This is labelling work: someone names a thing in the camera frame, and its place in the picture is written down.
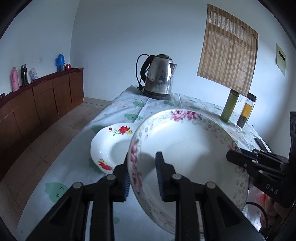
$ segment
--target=stainless steel kettle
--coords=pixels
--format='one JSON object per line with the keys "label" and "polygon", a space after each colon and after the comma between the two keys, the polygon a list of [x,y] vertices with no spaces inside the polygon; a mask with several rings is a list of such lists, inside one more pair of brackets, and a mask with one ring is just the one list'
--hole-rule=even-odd
{"label": "stainless steel kettle", "polygon": [[173,75],[177,66],[170,56],[165,54],[150,55],[140,72],[141,79],[145,83],[144,94],[153,99],[169,99],[172,92]]}

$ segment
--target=black thermos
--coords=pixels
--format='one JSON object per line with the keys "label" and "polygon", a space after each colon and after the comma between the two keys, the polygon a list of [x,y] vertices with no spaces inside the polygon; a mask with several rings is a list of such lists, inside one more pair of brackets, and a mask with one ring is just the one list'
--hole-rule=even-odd
{"label": "black thermos", "polygon": [[24,64],[20,68],[20,75],[22,78],[22,86],[25,86],[28,84],[28,73],[27,73],[27,66]]}

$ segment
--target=white plate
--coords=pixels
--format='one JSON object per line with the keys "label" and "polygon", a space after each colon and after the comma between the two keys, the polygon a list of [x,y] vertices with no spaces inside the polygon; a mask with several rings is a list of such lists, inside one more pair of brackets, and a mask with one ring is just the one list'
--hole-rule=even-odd
{"label": "white plate", "polygon": [[189,110],[166,110],[146,119],[135,132],[128,152],[128,172],[134,193],[147,215],[174,234],[175,203],[159,194],[155,153],[191,181],[215,182],[242,211],[249,191],[245,169],[226,159],[234,140],[214,121]]}
{"label": "white plate", "polygon": [[128,152],[136,123],[118,123],[100,130],[91,141],[91,158],[106,174],[111,174],[116,165],[122,164]]}

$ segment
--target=cabinet top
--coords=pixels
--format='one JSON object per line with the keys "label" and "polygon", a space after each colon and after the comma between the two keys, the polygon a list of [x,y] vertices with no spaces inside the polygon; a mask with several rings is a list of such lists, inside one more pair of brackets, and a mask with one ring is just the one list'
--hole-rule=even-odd
{"label": "cabinet top", "polygon": [[36,79],[35,81],[33,81],[31,84],[26,85],[26,86],[20,86],[19,90],[15,91],[15,92],[10,92],[9,94],[7,94],[4,98],[0,99],[0,108],[2,106],[4,106],[8,101],[14,99],[15,97],[17,97],[18,95],[20,95],[22,92],[32,89],[33,87],[43,83],[44,81],[49,81],[52,79],[55,79],[57,77],[66,75],[66,74],[70,74],[73,72],[82,72],[84,68],[72,68],[69,70],[65,70],[63,72],[56,72],[56,73],[52,73],[43,77],[40,77],[38,79]]}

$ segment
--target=tiled floor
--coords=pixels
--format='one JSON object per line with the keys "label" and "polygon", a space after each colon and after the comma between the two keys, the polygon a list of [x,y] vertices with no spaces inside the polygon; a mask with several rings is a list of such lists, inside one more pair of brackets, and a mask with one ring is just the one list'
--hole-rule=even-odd
{"label": "tiled floor", "polygon": [[12,234],[35,187],[78,132],[104,106],[82,103],[43,132],[15,161],[0,182],[0,216]]}

